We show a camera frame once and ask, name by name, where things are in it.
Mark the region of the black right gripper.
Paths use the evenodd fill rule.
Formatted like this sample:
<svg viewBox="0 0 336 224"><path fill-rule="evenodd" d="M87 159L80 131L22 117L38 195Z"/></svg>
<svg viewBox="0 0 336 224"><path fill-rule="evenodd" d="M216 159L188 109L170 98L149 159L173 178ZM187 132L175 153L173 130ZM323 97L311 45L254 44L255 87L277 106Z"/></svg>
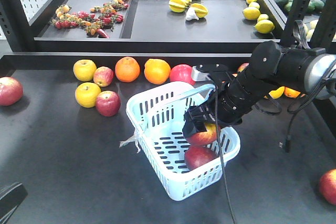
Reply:
<svg viewBox="0 0 336 224"><path fill-rule="evenodd" d="M184 138L206 132L205 123L217 123L221 127L241 124L242 105L243 89L241 87L225 87L222 90L217 88L210 93L205 102L191 106L185 112L185 124L182 128Z"/></svg>

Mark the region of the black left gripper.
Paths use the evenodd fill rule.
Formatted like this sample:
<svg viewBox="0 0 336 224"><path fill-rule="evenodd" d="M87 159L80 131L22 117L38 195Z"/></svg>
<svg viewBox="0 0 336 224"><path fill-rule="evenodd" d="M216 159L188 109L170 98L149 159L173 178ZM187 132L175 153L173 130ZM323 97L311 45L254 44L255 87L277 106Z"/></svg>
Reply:
<svg viewBox="0 0 336 224"><path fill-rule="evenodd" d="M27 197L23 183L15 182L1 188L1 221L8 221L14 211Z"/></svg>

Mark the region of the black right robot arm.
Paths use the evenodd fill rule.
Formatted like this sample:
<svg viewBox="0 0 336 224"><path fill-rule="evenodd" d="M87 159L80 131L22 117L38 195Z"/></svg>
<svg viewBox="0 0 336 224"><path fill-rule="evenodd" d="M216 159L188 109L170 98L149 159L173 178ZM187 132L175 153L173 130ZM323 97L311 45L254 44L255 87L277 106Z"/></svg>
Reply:
<svg viewBox="0 0 336 224"><path fill-rule="evenodd" d="M285 86L317 99L331 93L320 89L335 70L335 55L323 48L284 48L273 41L259 44L249 58L249 65L233 78L225 65L198 65L195 81L211 79L217 86L208 99L190 107L184 114L182 132L191 137L206 130L205 123L222 127L241 121L243 115L270 91Z"/></svg>

